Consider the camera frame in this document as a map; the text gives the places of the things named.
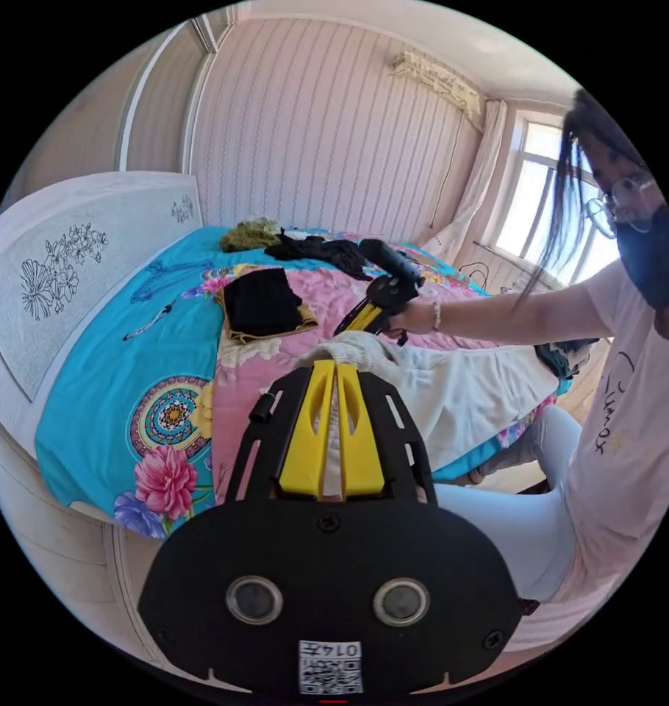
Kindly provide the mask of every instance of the light blue pants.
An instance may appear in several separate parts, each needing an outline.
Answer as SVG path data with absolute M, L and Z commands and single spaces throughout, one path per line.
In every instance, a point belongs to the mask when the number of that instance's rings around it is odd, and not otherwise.
M 516 442 L 480 468 L 489 475 L 537 460 L 549 493 L 511 495 L 435 484 L 439 506 L 474 524 L 496 545 L 520 598 L 547 601 L 570 568 L 576 536 L 565 504 L 565 478 L 581 430 L 561 407 L 545 407 Z

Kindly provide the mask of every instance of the screw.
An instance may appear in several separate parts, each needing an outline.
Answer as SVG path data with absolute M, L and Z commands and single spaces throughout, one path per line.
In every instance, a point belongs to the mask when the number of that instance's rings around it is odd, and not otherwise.
M 158 638 L 162 642 L 167 642 L 169 644 L 175 642 L 175 637 L 173 637 L 173 633 L 165 625 L 162 625 L 160 628 L 158 628 Z
M 500 644 L 501 641 L 504 639 L 504 634 L 500 630 L 492 630 L 485 638 L 484 642 L 482 642 L 482 647 L 486 650 L 492 650 L 496 649 Z
M 336 515 L 322 515 L 318 519 L 318 529 L 321 532 L 336 532 L 340 528 L 340 519 Z

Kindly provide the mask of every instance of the black device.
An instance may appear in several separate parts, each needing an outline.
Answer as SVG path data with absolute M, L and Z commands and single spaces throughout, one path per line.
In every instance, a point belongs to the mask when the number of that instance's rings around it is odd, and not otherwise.
M 334 330 L 367 331 L 379 334 L 388 331 L 390 318 L 401 313 L 406 304 L 418 296 L 425 283 L 420 271 L 402 253 L 389 247 L 383 240 L 365 238 L 359 243 L 362 255 L 388 274 L 377 277 L 367 287 L 366 297 L 357 304 Z M 404 346 L 408 334 L 403 332 L 398 345 Z
M 335 386 L 343 500 L 321 502 Z M 397 390 L 333 361 L 259 399 L 224 503 L 163 543 L 138 610 L 176 667 L 289 705 L 464 681 L 522 615 L 493 543 L 437 506 Z

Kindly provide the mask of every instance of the folded black cloth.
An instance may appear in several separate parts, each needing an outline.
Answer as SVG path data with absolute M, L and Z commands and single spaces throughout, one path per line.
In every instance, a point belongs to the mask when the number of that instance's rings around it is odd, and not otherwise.
M 366 258 L 351 240 L 325 240 L 317 235 L 295 240 L 283 232 L 278 237 L 280 244 L 265 249 L 265 253 L 276 260 L 322 260 L 355 279 L 373 279 L 364 274 Z
M 232 331 L 262 338 L 294 331 L 303 323 L 297 296 L 283 268 L 256 270 L 230 282 L 222 292 Z

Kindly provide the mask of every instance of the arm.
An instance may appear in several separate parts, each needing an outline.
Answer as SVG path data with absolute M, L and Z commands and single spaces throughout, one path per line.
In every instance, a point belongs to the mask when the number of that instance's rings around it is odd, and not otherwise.
M 518 297 L 518 294 L 502 294 L 472 302 L 443 304 L 440 331 L 463 338 L 518 345 L 612 335 L 583 284 L 529 296 L 514 310 Z

